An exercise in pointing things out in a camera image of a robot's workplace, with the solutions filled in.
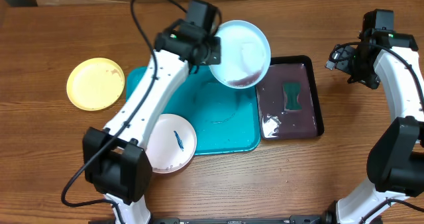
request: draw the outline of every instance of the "yellow plate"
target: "yellow plate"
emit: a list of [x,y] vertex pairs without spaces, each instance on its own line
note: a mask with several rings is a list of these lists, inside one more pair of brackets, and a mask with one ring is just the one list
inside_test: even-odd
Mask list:
[[92,58],[72,71],[66,92],[76,107],[98,111],[116,102],[124,86],[124,72],[116,62],[106,58]]

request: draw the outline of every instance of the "dark green object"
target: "dark green object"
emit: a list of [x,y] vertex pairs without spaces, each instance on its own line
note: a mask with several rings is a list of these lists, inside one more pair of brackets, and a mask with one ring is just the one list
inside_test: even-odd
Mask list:
[[302,109],[302,106],[297,102],[297,97],[300,93],[299,82],[286,82],[283,84],[284,96],[287,101],[285,102],[285,110],[298,111]]

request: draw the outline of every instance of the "wooden table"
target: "wooden table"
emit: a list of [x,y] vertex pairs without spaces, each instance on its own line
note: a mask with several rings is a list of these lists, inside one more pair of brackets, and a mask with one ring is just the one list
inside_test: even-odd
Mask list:
[[[424,0],[269,0],[216,3],[224,21],[242,19],[261,28],[273,56],[308,55],[325,123],[322,137],[262,141],[248,153],[195,157],[174,176],[159,176],[146,195],[157,217],[287,217],[320,214],[366,177],[370,149],[390,124],[382,88],[346,83],[324,68],[337,43],[356,41],[362,16],[395,11],[395,29],[424,47]],[[150,38],[182,17],[169,4],[137,8]],[[145,66],[149,53],[126,4],[8,8],[0,28],[0,222],[86,223],[112,217],[106,205],[69,208],[60,192],[83,164],[81,138],[100,129],[124,104],[104,111],[74,107],[66,81],[80,62],[116,61],[126,76]],[[71,201],[100,198],[80,178]],[[424,206],[423,197],[411,203]],[[422,223],[424,214],[396,205],[386,223]]]

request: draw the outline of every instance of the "table surface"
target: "table surface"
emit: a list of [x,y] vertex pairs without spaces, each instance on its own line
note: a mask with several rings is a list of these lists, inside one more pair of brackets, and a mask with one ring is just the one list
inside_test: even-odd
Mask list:
[[[384,91],[347,84],[324,68],[337,43],[357,41],[362,16],[395,11],[395,29],[424,46],[424,0],[268,0],[216,3],[223,20],[254,23],[273,56],[312,59],[325,133],[308,140],[262,141],[247,153],[198,156],[179,174],[157,176],[146,194],[157,217],[288,217],[320,214],[366,177],[370,149],[390,124]],[[169,4],[137,7],[150,38],[182,13]],[[8,8],[0,28],[0,222],[86,223],[113,216],[103,205],[69,208],[60,192],[83,164],[81,138],[101,129],[124,104],[97,112],[74,107],[66,81],[93,57],[121,65],[127,76],[149,53],[127,4]],[[71,201],[100,198],[78,179]],[[411,203],[424,206],[422,197]],[[424,214],[396,205],[386,223],[422,223]]]

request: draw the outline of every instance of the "blue placemat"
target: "blue placemat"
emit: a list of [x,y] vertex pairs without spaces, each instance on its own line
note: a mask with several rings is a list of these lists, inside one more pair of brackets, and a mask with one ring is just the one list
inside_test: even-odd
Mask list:
[[[127,79],[127,99],[146,68]],[[164,113],[187,119],[197,135],[195,155],[246,152],[260,142],[258,102],[254,87],[233,89],[219,83],[209,67],[189,75],[167,104]]]

